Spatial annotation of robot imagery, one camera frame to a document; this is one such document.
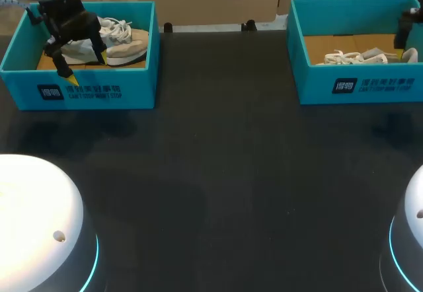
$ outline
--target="blue light ring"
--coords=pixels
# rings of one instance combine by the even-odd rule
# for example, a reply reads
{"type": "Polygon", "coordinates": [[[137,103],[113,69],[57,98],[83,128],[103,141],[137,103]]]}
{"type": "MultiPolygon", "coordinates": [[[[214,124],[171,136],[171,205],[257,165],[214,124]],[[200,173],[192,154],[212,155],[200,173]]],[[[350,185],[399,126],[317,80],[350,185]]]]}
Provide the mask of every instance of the blue light ring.
{"type": "Polygon", "coordinates": [[[96,239],[96,243],[97,243],[97,252],[95,254],[95,260],[94,260],[93,269],[91,270],[91,273],[90,273],[90,276],[87,279],[87,282],[85,282],[84,286],[82,287],[81,290],[79,290],[79,292],[84,292],[85,289],[88,287],[88,284],[90,283],[91,279],[93,278],[93,275],[94,275],[94,272],[95,272],[95,268],[97,267],[98,252],[100,250],[99,245],[98,245],[98,237],[97,237],[97,235],[95,235],[95,239],[96,239]]]}
{"type": "Polygon", "coordinates": [[[394,223],[394,219],[395,219],[395,217],[392,219],[391,226],[389,227],[389,248],[391,249],[392,259],[394,260],[394,263],[397,266],[399,273],[403,276],[404,280],[412,287],[413,290],[415,290],[416,292],[420,292],[419,289],[417,289],[414,286],[414,284],[411,283],[411,281],[407,278],[405,273],[401,270],[401,267],[399,266],[397,259],[395,258],[394,250],[392,248],[392,225],[394,223]]]}

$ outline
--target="printed logo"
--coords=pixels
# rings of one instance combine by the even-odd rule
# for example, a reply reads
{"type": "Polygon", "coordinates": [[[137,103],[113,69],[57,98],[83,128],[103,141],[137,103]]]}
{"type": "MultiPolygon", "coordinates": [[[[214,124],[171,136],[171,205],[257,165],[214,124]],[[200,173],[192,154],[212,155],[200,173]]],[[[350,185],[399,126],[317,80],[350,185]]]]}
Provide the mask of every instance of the printed logo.
{"type": "Polygon", "coordinates": [[[337,79],[332,94],[351,94],[356,88],[357,79],[337,79]]]}
{"type": "Polygon", "coordinates": [[[41,97],[44,100],[63,100],[59,85],[38,85],[41,97]]]}

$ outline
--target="white sneaker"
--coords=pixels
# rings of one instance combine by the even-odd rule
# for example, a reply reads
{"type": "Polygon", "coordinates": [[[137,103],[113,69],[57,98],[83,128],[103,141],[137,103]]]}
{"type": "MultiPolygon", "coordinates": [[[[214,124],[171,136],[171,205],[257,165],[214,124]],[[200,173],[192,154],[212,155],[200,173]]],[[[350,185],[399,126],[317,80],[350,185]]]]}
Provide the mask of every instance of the white sneaker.
{"type": "Polygon", "coordinates": [[[408,49],[401,58],[397,54],[386,53],[378,48],[366,51],[362,53],[362,56],[364,59],[368,59],[379,54],[384,54],[388,59],[388,63],[418,63],[418,52],[415,48],[408,49]]]}
{"type": "Polygon", "coordinates": [[[325,55],[325,62],[318,65],[348,65],[348,64],[377,64],[377,63],[388,63],[388,59],[385,54],[377,54],[371,57],[364,58],[362,54],[358,52],[346,53],[335,50],[338,53],[325,55]]]}
{"type": "Polygon", "coordinates": [[[418,52],[415,48],[410,48],[403,53],[401,58],[403,63],[418,63],[418,52]]]}
{"type": "MultiPolygon", "coordinates": [[[[98,18],[100,35],[107,45],[107,65],[124,66],[142,60],[147,53],[148,32],[132,29],[131,22],[98,18]]],[[[70,65],[98,63],[91,40],[71,41],[61,48],[70,65]]]]}

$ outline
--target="cable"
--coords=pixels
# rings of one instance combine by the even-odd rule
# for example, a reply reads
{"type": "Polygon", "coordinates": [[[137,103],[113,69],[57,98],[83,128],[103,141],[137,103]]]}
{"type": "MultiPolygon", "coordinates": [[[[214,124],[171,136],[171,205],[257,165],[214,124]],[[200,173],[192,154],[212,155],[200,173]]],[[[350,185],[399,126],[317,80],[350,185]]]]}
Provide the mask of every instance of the cable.
{"type": "Polygon", "coordinates": [[[19,0],[0,0],[0,6],[18,6],[23,9],[29,9],[30,7],[28,3],[23,3],[19,0]]]}

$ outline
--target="shoe sole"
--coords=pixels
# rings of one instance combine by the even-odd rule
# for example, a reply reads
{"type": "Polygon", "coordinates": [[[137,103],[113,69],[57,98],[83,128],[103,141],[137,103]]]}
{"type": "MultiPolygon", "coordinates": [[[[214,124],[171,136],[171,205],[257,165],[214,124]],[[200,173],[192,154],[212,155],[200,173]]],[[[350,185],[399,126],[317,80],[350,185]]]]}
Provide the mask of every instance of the shoe sole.
{"type": "MultiPolygon", "coordinates": [[[[89,57],[91,55],[73,55],[72,57],[63,54],[66,63],[69,65],[98,65],[97,59],[93,57],[89,57]]],[[[121,67],[121,66],[127,66],[134,63],[137,63],[139,61],[143,61],[147,57],[147,50],[143,50],[139,53],[136,53],[134,55],[128,56],[128,57],[119,57],[119,58],[107,58],[107,65],[110,67],[121,67]]]]}

